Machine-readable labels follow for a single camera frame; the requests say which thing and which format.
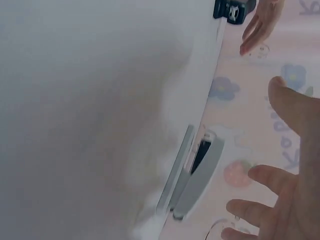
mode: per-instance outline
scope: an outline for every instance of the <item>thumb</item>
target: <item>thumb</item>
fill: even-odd
[[[284,79],[276,76],[268,87],[269,101],[278,116],[299,136],[319,109],[319,99],[305,96],[286,86]]]

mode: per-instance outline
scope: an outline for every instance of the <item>gray latch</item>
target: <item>gray latch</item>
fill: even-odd
[[[173,218],[184,219],[201,198],[221,158],[225,141],[214,132],[202,139],[191,171],[183,168],[194,139],[194,126],[189,125],[172,170],[156,207],[159,215],[172,211]]]

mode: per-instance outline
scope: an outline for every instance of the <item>white surface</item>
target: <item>white surface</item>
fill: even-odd
[[[160,232],[151,216],[218,59],[213,9],[0,2],[0,239],[129,240],[147,219]]]

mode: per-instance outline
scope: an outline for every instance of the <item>pink strawberry print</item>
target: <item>pink strawberry print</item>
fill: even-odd
[[[252,180],[248,177],[248,171],[252,167],[253,165],[251,165],[245,159],[238,159],[230,163],[223,170],[225,182],[235,188],[248,187],[252,182]]]

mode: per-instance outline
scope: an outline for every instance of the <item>floral pattern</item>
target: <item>floral pattern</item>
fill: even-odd
[[[240,87],[230,81],[227,77],[216,77],[212,81],[209,98],[217,97],[219,100],[231,101],[235,98],[235,93],[240,91]]]
[[[286,64],[281,68],[281,76],[288,88],[299,91],[306,84],[306,69],[301,65]]]

